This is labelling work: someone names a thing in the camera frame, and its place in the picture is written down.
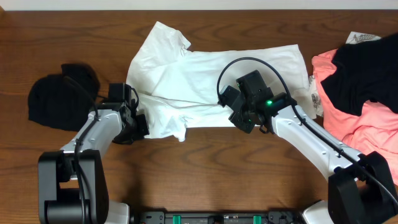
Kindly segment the white t-shirt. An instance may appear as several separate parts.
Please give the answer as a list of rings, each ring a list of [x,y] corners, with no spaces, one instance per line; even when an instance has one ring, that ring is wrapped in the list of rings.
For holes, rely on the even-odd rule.
[[[231,110],[218,105],[217,91],[258,70],[274,94],[287,84],[306,114],[316,118],[308,73],[298,45],[223,52],[190,51],[183,34],[156,22],[131,61],[126,82],[139,95],[150,139],[185,140],[188,128],[231,127]]]

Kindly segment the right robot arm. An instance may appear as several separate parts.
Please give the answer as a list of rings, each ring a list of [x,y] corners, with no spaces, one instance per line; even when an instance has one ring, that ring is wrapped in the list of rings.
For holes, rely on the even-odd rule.
[[[217,89],[229,120],[250,133],[258,125],[296,147],[328,182],[328,199],[307,208],[306,223],[384,223],[397,215],[397,192],[389,166],[377,152],[364,155],[339,142],[312,119],[289,92],[273,95],[264,85]]]

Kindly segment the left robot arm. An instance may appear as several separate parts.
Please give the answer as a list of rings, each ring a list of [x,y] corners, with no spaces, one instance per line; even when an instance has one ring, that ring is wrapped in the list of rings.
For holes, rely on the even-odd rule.
[[[102,158],[112,143],[149,134],[144,113],[127,103],[102,103],[78,134],[38,161],[41,223],[131,223],[130,207],[109,199]]]

